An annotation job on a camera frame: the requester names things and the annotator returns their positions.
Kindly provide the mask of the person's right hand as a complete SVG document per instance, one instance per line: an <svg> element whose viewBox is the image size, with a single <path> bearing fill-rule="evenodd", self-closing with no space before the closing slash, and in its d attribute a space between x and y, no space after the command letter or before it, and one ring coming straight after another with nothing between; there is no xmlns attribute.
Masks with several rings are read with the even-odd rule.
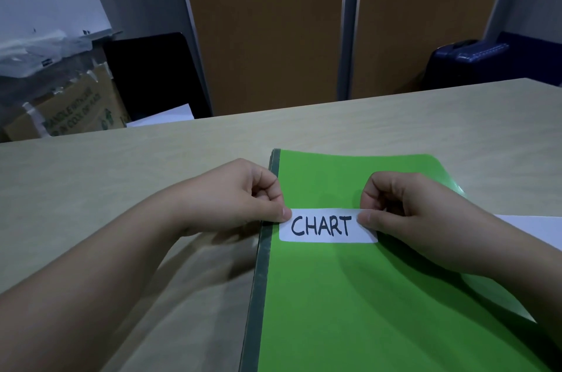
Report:
<svg viewBox="0 0 562 372"><path fill-rule="evenodd" d="M455 227L486 211L460 194L423 174L378 171L364 186L360 209L401 215L402 236L395 239L443 268L470 274L453 258Z"/></svg>

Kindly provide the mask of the person's left hand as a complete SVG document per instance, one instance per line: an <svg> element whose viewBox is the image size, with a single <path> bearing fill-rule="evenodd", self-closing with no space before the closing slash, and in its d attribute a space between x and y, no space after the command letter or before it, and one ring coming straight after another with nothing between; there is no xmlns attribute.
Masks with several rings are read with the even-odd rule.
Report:
<svg viewBox="0 0 562 372"><path fill-rule="evenodd" d="M187 232L245 226L249 223L240 221L240 213L248 203L285 205L278 177L242 158L173 185L170 200L174 201L170 209L174 223Z"/></svg>

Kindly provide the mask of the white paper label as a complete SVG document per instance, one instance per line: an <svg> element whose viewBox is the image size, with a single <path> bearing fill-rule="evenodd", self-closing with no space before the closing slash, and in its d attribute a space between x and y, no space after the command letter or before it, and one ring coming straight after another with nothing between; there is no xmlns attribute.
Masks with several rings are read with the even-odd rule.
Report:
<svg viewBox="0 0 562 372"><path fill-rule="evenodd" d="M298 243L377 243L374 230L357 221L360 209L292 209L292 218L279 224L279 239Z"/></svg>

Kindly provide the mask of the person's right forearm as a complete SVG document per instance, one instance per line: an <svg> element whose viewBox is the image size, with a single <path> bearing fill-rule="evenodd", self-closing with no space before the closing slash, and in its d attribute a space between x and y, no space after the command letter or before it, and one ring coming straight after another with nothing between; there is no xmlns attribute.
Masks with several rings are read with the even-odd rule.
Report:
<svg viewBox="0 0 562 372"><path fill-rule="evenodd" d="M509 291L562 350L562 251L487 212L455 231L460 270Z"/></svg>

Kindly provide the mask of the person's left forearm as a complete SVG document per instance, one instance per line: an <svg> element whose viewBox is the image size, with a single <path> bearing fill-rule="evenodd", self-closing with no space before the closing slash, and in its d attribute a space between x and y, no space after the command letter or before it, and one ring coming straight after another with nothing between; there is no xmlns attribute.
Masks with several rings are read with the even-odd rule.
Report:
<svg viewBox="0 0 562 372"><path fill-rule="evenodd" d="M172 190L0 293L0 372L94 372L179 238Z"/></svg>

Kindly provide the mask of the green plastic folder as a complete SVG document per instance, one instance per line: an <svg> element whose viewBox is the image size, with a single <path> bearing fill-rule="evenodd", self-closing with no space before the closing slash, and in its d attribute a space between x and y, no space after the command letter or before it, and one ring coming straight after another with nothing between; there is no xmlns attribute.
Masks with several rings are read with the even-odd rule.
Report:
<svg viewBox="0 0 562 372"><path fill-rule="evenodd" d="M431 155L274 149L291 209L358 209L376 171L424 174L465 195ZM263 223L238 372L562 372L562 351L504 288L400 241L298 243Z"/></svg>

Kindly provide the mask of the white paper sheet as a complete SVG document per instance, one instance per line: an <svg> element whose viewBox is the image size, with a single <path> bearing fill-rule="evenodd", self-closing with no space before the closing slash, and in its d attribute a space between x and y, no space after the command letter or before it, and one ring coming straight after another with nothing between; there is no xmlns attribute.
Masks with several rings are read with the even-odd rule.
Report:
<svg viewBox="0 0 562 372"><path fill-rule="evenodd" d="M500 214L496 217L562 251L562 217Z"/></svg>
<svg viewBox="0 0 562 372"><path fill-rule="evenodd" d="M126 124L127 128L143 127L148 125L158 125L164 123L173 123L179 121L194 120L192 110L189 104L175 107L168 111L163 111L155 115L132 121Z"/></svg>

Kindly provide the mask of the black chair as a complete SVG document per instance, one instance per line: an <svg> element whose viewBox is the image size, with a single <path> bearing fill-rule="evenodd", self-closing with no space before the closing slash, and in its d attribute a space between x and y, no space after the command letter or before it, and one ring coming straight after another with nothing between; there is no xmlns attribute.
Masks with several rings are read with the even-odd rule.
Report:
<svg viewBox="0 0 562 372"><path fill-rule="evenodd" d="M195 119L213 116L184 34L107 41L103 52L131 120L186 104Z"/></svg>

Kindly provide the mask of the dark blue suitcase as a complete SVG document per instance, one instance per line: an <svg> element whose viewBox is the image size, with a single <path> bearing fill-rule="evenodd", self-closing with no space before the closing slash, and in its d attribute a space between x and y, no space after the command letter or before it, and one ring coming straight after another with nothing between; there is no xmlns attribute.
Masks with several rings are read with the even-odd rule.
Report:
<svg viewBox="0 0 562 372"><path fill-rule="evenodd" d="M434 50L421 80L429 91L509 79L511 51L507 43L468 39Z"/></svg>

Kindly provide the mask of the brown cabinet door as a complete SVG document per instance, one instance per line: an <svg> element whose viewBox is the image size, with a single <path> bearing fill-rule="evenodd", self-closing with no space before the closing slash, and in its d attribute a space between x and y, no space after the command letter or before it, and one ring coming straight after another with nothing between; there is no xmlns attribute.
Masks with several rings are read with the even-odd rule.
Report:
<svg viewBox="0 0 562 372"><path fill-rule="evenodd" d="M189 0L214 115L337 100L342 0Z"/></svg>
<svg viewBox="0 0 562 372"><path fill-rule="evenodd" d="M358 0L352 99L415 89L437 48L485 33L495 0Z"/></svg>

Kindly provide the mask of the brown cardboard box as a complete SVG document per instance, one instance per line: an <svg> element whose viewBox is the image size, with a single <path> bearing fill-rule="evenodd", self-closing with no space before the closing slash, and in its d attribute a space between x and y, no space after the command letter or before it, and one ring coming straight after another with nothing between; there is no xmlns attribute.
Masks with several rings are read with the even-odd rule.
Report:
<svg viewBox="0 0 562 372"><path fill-rule="evenodd" d="M0 125L0 143L125 128L128 112L107 62L25 102Z"/></svg>

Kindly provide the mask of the dark blue bag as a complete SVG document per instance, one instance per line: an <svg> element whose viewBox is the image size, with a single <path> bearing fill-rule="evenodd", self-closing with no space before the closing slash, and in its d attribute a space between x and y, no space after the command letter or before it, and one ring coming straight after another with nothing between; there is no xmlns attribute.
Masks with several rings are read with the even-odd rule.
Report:
<svg viewBox="0 0 562 372"><path fill-rule="evenodd" d="M506 43L507 79L529 78L538 82L562 87L562 43L501 32L498 43Z"/></svg>

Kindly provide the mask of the clear plastic bags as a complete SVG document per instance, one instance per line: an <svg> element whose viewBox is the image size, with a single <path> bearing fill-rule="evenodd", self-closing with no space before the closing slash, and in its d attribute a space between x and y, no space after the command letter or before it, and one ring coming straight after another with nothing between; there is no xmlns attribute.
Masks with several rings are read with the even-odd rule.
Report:
<svg viewBox="0 0 562 372"><path fill-rule="evenodd" d="M42 36L0 42L0 77L26 78L63 58L91 51L93 42L57 29Z"/></svg>

